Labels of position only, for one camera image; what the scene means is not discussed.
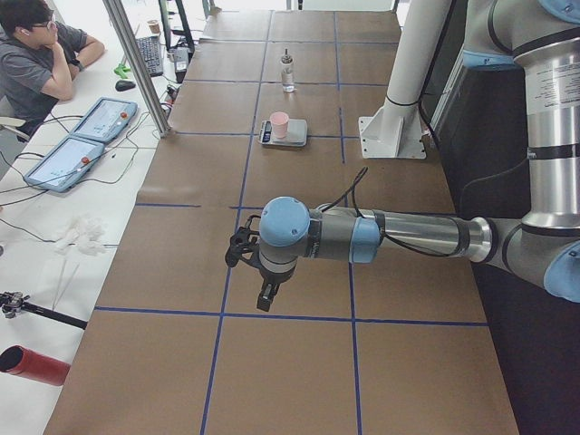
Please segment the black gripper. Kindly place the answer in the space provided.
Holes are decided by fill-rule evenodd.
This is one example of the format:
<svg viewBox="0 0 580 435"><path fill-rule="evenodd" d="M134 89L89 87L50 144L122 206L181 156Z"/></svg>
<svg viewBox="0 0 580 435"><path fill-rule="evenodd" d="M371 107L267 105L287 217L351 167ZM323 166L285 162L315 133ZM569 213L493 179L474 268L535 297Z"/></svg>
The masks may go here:
<svg viewBox="0 0 580 435"><path fill-rule="evenodd" d="M273 272L264 266L260 266L259 273L263 278L263 284L257 297L256 308L263 312L269 312L277 295L279 286L288 281L293 276L294 272L294 267L283 272Z"/></svg>

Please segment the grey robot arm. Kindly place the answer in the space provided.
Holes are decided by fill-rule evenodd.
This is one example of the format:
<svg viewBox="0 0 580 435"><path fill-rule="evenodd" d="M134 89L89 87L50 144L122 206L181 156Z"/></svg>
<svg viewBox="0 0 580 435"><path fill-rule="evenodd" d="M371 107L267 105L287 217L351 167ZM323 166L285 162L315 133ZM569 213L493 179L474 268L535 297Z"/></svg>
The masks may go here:
<svg viewBox="0 0 580 435"><path fill-rule="evenodd" d="M445 122L438 152L453 215L365 209L349 197L309 208L270 200L250 237L249 263L268 311L299 258L368 264L382 247L488 264L549 294L579 299L579 4L469 1L464 65L491 72L516 100L496 115L492 149L474 121Z"/></svg>

